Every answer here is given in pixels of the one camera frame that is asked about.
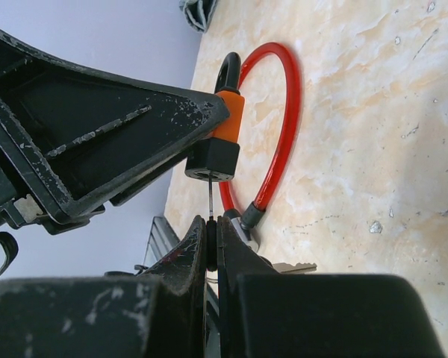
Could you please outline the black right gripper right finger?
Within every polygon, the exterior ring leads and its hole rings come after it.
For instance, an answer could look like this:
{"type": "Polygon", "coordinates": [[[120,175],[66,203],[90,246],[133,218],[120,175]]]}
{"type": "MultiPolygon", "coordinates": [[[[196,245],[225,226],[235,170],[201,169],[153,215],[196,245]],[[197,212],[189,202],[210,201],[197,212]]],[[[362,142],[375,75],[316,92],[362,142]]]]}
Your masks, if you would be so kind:
{"type": "Polygon", "coordinates": [[[217,222],[223,357],[442,357],[423,302],[388,274],[281,274],[217,222]]]}

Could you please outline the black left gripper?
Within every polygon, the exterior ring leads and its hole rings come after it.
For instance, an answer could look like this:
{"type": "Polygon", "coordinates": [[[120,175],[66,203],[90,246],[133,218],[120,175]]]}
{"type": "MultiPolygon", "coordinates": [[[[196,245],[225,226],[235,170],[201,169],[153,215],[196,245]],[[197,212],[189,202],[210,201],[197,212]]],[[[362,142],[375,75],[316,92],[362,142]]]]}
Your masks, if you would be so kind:
{"type": "MultiPolygon", "coordinates": [[[[58,234],[124,204],[229,116],[217,95],[62,60],[0,29],[0,227],[58,234]]],[[[1,267],[19,245],[0,231],[1,267]]]]}

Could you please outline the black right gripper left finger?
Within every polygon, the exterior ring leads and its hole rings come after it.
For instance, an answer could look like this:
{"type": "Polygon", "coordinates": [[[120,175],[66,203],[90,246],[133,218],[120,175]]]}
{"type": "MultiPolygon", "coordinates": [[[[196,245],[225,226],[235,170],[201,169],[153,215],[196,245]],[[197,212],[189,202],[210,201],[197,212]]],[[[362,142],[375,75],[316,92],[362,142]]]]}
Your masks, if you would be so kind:
{"type": "Polygon", "coordinates": [[[206,225],[139,275],[0,281],[0,357],[203,357],[206,225]]]}

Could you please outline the black head key bunch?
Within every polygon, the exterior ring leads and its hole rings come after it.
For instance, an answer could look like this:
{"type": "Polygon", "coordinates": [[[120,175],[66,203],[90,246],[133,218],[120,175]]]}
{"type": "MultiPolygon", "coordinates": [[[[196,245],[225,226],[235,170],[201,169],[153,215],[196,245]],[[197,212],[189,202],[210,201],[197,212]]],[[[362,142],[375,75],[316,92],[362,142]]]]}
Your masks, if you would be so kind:
{"type": "MultiPolygon", "coordinates": [[[[206,222],[206,234],[207,234],[207,270],[210,272],[217,271],[217,221],[214,219],[214,203],[213,203],[213,184],[211,177],[208,177],[208,206],[209,206],[209,218],[206,222]]],[[[224,212],[224,216],[230,219],[233,228],[236,230],[238,237],[243,244],[252,250],[254,253],[258,253],[261,243],[259,239],[253,236],[252,231],[260,223],[265,210],[260,210],[252,202],[244,214],[235,209],[227,209],[224,212]]],[[[277,272],[281,274],[306,274],[317,270],[315,263],[297,263],[291,265],[289,263],[271,263],[265,257],[261,259],[277,272]]]]}

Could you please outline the orange black padlock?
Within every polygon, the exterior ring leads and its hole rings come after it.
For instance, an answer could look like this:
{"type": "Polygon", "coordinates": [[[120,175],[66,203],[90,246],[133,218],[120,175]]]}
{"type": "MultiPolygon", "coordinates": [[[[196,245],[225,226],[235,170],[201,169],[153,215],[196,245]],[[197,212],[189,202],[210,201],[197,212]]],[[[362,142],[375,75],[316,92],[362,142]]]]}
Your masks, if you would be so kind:
{"type": "Polygon", "coordinates": [[[214,93],[228,108],[229,117],[210,136],[194,145],[184,171],[189,178],[224,182],[234,177],[240,153],[238,137],[245,104],[245,98],[238,89],[240,70],[239,54],[228,53],[220,67],[214,93]]]}

